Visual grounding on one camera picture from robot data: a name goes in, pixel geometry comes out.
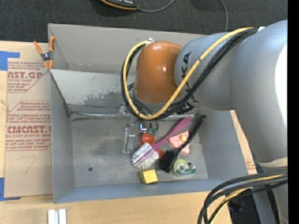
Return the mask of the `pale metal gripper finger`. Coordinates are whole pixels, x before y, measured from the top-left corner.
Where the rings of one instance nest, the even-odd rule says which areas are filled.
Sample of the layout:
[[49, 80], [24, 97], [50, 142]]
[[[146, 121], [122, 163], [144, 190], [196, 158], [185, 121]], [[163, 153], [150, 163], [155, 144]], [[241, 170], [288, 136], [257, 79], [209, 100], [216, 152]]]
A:
[[128, 137], [129, 137], [129, 126], [125, 127], [125, 129], [124, 129], [124, 146], [123, 146], [123, 149], [122, 149], [123, 154], [128, 154], [129, 153]]
[[134, 150], [135, 137], [135, 131], [133, 129], [129, 129], [129, 152], [132, 152]]

